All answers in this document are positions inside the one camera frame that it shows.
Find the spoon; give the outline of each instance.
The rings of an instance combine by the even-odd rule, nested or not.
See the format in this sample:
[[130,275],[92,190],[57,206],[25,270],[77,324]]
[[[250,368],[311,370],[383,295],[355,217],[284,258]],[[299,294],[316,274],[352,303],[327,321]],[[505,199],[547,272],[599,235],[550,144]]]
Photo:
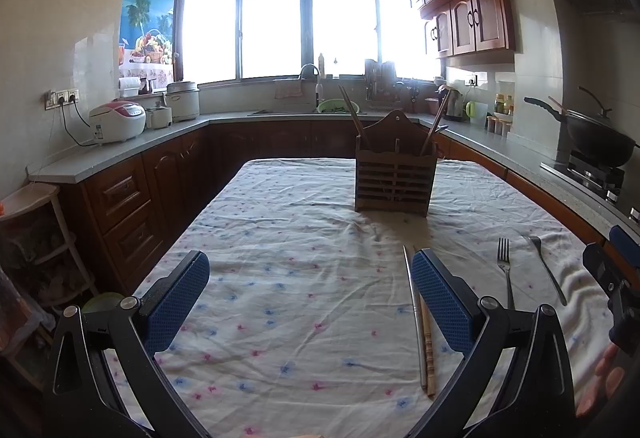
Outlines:
[[546,272],[549,274],[549,277],[551,278],[551,282],[554,284],[554,288],[556,289],[556,293],[558,293],[558,297],[560,298],[560,302],[562,303],[562,306],[566,306],[566,297],[562,293],[562,289],[560,288],[558,281],[556,281],[556,278],[551,273],[551,270],[549,270],[549,267],[546,265],[545,259],[542,257],[542,240],[536,235],[530,235],[529,239],[538,250],[540,261],[542,261],[542,264],[545,266]]

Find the poster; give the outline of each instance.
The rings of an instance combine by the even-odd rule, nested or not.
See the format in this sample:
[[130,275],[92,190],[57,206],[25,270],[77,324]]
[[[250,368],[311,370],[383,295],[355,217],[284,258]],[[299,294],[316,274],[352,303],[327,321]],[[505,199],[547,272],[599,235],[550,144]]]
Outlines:
[[121,77],[147,78],[158,90],[174,81],[174,1],[122,0]]

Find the gas stove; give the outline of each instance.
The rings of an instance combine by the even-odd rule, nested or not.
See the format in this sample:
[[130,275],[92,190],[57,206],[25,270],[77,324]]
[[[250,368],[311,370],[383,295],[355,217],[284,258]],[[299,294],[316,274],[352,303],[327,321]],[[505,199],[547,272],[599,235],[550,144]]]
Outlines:
[[601,165],[578,151],[571,151],[568,163],[541,163],[540,166],[596,199],[610,211],[617,215],[622,213],[628,224],[637,227],[640,223],[640,211],[633,208],[622,191],[625,178],[622,169]]

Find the finger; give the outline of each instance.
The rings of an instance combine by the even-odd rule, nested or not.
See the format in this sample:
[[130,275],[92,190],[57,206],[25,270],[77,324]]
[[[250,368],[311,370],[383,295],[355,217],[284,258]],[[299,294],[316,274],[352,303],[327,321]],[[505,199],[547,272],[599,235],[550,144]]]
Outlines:
[[613,394],[616,392],[616,389],[620,385],[620,382],[622,382],[624,376],[625,370],[623,370],[622,368],[615,368],[611,371],[611,373],[609,373],[609,376],[607,376],[607,381],[604,385],[604,391],[607,394],[607,398],[611,398],[613,396]]
[[578,404],[578,408],[575,410],[575,415],[578,418],[586,415],[596,404],[596,400],[598,399],[598,392],[600,391],[600,387],[602,386],[603,382],[604,378],[598,376],[593,379],[591,384],[584,391],[584,394],[580,399],[580,404]]
[[619,348],[615,344],[613,344],[612,342],[609,343],[609,345],[606,347],[606,349],[602,353],[602,358],[596,365],[596,369],[594,371],[596,376],[604,376],[607,373],[609,373],[609,370],[611,369],[611,364],[613,363],[613,361],[616,358],[616,355],[618,354],[618,349]]

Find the countertop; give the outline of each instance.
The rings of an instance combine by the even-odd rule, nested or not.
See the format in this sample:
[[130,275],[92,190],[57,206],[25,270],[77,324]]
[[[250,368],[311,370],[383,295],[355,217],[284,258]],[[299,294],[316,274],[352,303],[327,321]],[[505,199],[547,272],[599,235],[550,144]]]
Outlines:
[[[387,112],[363,111],[363,113],[365,114],[361,115],[362,120],[378,121],[383,119]],[[430,127],[433,123],[433,116],[428,114],[408,114],[407,116],[426,127]],[[203,114],[195,120],[174,123],[167,129],[145,131],[140,136],[126,142],[79,148],[73,154],[49,164],[37,172],[30,173],[29,179],[48,183],[79,183],[126,158],[205,125],[283,120],[351,121],[351,118],[346,114],[287,113],[255,115],[255,111]],[[636,243],[640,244],[640,228],[638,225],[628,222],[628,219],[621,212],[610,211],[573,185],[542,169],[540,167],[541,163],[548,165],[554,163],[549,158],[470,123],[449,121],[443,121],[443,123],[449,125],[449,128],[443,132],[444,135],[475,149],[539,186],[587,221],[604,237],[608,238],[611,227],[621,225]]]

